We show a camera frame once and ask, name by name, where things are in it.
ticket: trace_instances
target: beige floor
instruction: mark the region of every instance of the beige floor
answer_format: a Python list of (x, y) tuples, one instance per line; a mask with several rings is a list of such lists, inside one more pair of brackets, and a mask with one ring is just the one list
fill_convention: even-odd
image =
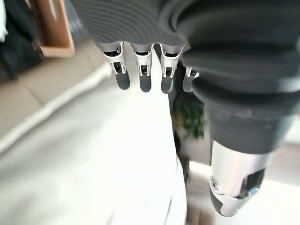
[(87, 40), (71, 58), (47, 60), (15, 82), (0, 82), (0, 137), (104, 63), (100, 50)]

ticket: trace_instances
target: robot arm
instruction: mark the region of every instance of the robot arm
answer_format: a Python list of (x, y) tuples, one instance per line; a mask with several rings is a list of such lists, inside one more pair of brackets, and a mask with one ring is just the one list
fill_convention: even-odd
[(142, 91), (151, 89), (153, 44), (162, 48), (162, 83), (170, 93), (184, 44), (185, 91), (205, 105), (210, 123), (210, 196), (216, 211), (236, 213), (260, 188), (270, 153), (299, 110), (297, 0), (71, 0), (117, 83), (130, 80), (129, 42)]

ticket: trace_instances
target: black rubber sleeve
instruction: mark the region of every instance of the black rubber sleeve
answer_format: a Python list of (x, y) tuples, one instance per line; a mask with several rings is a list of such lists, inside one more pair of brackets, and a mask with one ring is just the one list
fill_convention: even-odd
[(177, 31), (190, 43), (182, 62), (205, 104), (211, 138), (263, 154), (279, 148), (300, 109), (300, 2), (196, 1)]

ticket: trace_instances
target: white fabric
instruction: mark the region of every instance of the white fabric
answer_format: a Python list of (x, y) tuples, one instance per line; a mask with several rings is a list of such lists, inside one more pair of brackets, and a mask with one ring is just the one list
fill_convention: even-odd
[(5, 41), (5, 36), (8, 34), (6, 30), (6, 11), (4, 0), (0, 0), (0, 42)]
[(184, 224), (158, 58), (149, 93), (139, 88), (132, 54), (127, 63), (129, 90), (106, 79), (0, 154), (1, 225)]

